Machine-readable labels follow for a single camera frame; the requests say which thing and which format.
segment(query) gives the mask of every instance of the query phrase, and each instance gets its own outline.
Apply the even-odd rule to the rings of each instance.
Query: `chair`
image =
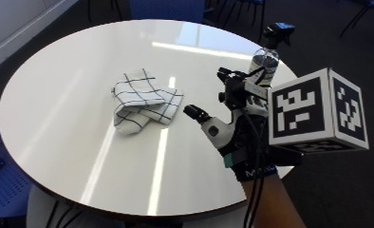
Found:
[[[228,0],[224,0],[224,1],[223,1],[222,8],[220,8],[219,14],[218,14],[218,16],[216,16],[216,21],[219,20],[219,17],[220,17],[220,14],[222,14],[222,10],[223,10],[223,8],[224,8],[224,6],[226,6],[226,2],[227,2],[227,1],[228,1]],[[238,17],[239,17],[242,4],[243,4],[243,3],[247,3],[247,11],[250,10],[250,6],[251,6],[251,5],[254,6],[254,15],[252,15],[251,26],[254,25],[254,22],[255,22],[258,6],[262,7],[262,11],[260,11],[260,13],[262,13],[262,15],[260,15],[260,33],[259,33],[259,40],[260,40],[260,38],[262,38],[262,25],[263,25],[264,0],[234,0],[234,4],[232,4],[232,7],[231,7],[230,10],[228,10],[227,18],[226,18],[226,21],[224,21],[224,24],[223,24],[222,28],[224,28],[224,26],[226,26],[226,24],[227,24],[227,21],[228,21],[228,18],[230,18],[231,13],[232,13],[232,11],[234,11],[236,2],[239,2],[236,20],[238,20]]]
[[[364,13],[367,12],[368,9],[374,8],[374,0],[367,1],[361,7],[361,10],[356,13],[355,17],[351,19],[349,23],[345,25],[345,27],[343,28],[340,34],[339,34],[339,38],[343,36],[343,33],[345,32],[345,30],[349,28],[353,28],[355,24],[359,22],[359,20],[361,19],[361,17],[364,16]]]
[[[114,5],[115,11],[118,12],[119,20],[122,20],[122,15],[120,15],[120,10],[119,10],[116,0],[110,0],[110,2],[111,2],[111,9],[113,9],[113,5]],[[90,22],[90,0],[87,0],[87,21]]]
[[[203,0],[130,0],[131,19],[166,19],[200,24],[203,21]]]
[[[0,136],[0,219],[23,216],[31,182],[14,164]]]

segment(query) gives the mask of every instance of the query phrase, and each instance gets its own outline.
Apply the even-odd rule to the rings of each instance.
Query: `checkered cloth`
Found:
[[[150,119],[170,124],[183,98],[178,89],[160,87],[147,75],[143,69],[123,73],[111,90],[113,125],[123,135],[136,133]]]

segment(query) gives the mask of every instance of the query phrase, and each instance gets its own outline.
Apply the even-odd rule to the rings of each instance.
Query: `table top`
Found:
[[[183,216],[243,201],[232,171],[182,108],[195,104],[230,121],[215,72],[247,71],[258,48],[218,28],[164,20],[70,34],[34,54],[6,85],[0,130],[11,158],[54,194],[118,215]],[[170,125],[151,122],[122,136],[111,87],[138,68],[184,98]],[[283,63],[274,78],[272,85],[295,78]]]

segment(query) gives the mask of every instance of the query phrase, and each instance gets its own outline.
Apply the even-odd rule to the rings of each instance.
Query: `black wire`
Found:
[[[255,217],[255,213],[256,213],[256,209],[259,207],[259,201],[260,201],[260,196],[262,196],[262,184],[263,184],[263,176],[262,176],[262,172],[260,172],[260,169],[263,170],[263,167],[264,167],[264,160],[263,160],[263,155],[260,157],[260,153],[262,153],[262,140],[260,140],[260,136],[262,136],[262,132],[263,132],[263,128],[266,126],[266,121],[267,119],[264,119],[263,121],[263,124],[262,124],[262,132],[260,132],[260,135],[256,131],[256,128],[254,127],[254,124],[250,120],[250,117],[248,115],[246,114],[244,110],[240,108],[239,109],[239,112],[243,116],[243,118],[246,119],[248,125],[250,125],[250,128],[251,128],[251,131],[254,133],[254,137],[256,139],[256,142],[258,142],[258,148],[256,148],[256,158],[255,158],[255,165],[254,165],[254,170],[255,170],[255,175],[254,175],[254,178],[252,178],[252,189],[251,189],[251,196],[250,196],[250,201],[248,201],[248,206],[247,206],[247,210],[246,210],[246,214],[244,214],[244,221],[243,221],[243,228],[244,227],[248,227],[251,228],[251,225],[252,225],[252,221],[254,221],[254,217]],[[256,196],[256,200],[255,200],[255,205],[254,205],[254,209],[251,211],[251,217],[250,217],[250,222],[248,222],[248,226],[246,226],[247,224],[247,218],[248,218],[248,214],[250,214],[250,209],[251,209],[251,206],[252,206],[252,199],[254,199],[254,196],[255,196],[255,192],[256,192],[256,178],[260,177],[260,186],[259,186],[259,193],[258,193],[258,196]]]
[[[61,215],[61,218],[59,218],[59,220],[58,220],[58,223],[57,223],[55,228],[59,228],[61,223],[62,223],[62,219],[63,219],[63,217],[66,216],[66,214],[70,212],[70,210],[71,210],[71,207],[69,207],[69,208],[63,211],[63,213],[62,213],[62,215]]]
[[[260,141],[260,136],[259,136],[259,133],[252,125],[252,122],[250,120],[250,117],[247,115],[247,113],[244,112],[244,110],[240,108],[239,109],[239,112],[243,116],[243,118],[246,119],[248,125],[250,125],[250,128],[251,128],[251,131],[252,131],[252,134],[254,134],[254,137],[256,139],[256,143],[258,143],[258,147],[256,147],[256,158],[255,158],[255,165],[254,165],[254,178],[252,178],[252,189],[251,189],[251,196],[250,196],[250,199],[248,199],[248,206],[247,206],[247,209],[246,209],[246,214],[244,214],[244,220],[243,220],[243,228],[247,227],[247,219],[248,219],[248,214],[250,214],[250,210],[251,210],[251,206],[252,206],[252,200],[254,200],[254,196],[255,196],[255,191],[256,191],[256,176],[258,176],[258,170],[259,170],[259,159],[260,159],[260,147],[262,147],[262,141]]]
[[[263,159],[263,154],[262,154],[262,165],[260,165],[260,169],[263,169],[263,168],[264,168],[264,159]],[[258,196],[256,196],[256,199],[255,199],[255,204],[254,204],[254,208],[252,208],[252,212],[251,212],[251,218],[250,218],[250,222],[248,222],[248,227],[252,226],[255,213],[256,213],[256,211],[258,211],[259,204],[260,204],[262,185],[263,185],[263,174],[262,174],[262,171],[259,171],[259,176],[260,176],[259,193],[258,193]]]
[[[62,228],[65,228],[65,227],[70,224],[70,222],[71,222],[82,213],[83,213],[83,212],[79,211],[79,212],[71,217],[71,219],[65,223],[65,225],[62,226]]]
[[[45,228],[49,228],[49,225],[50,225],[50,222],[51,222],[51,218],[53,218],[53,216],[55,214],[55,211],[57,211],[58,204],[59,204],[59,202],[55,200],[55,203],[53,204],[51,212],[49,214],[49,218],[47,218],[47,221],[46,221]]]
[[[247,205],[247,209],[246,209],[246,214],[244,214],[244,220],[243,220],[243,228],[248,227],[247,226],[247,219],[248,219],[248,215],[250,215],[250,211],[251,211],[251,206],[252,206],[252,200],[254,200],[254,196],[255,196],[255,192],[256,192],[256,176],[258,176],[258,169],[259,169],[259,154],[256,153],[256,161],[255,161],[255,165],[254,165],[254,177],[252,177],[252,188],[251,188],[251,195],[250,195],[250,200],[248,200],[248,205]]]

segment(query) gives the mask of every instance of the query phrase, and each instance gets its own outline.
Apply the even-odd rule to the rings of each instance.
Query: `white cube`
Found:
[[[268,89],[268,143],[302,153],[368,148],[361,91],[324,68]]]

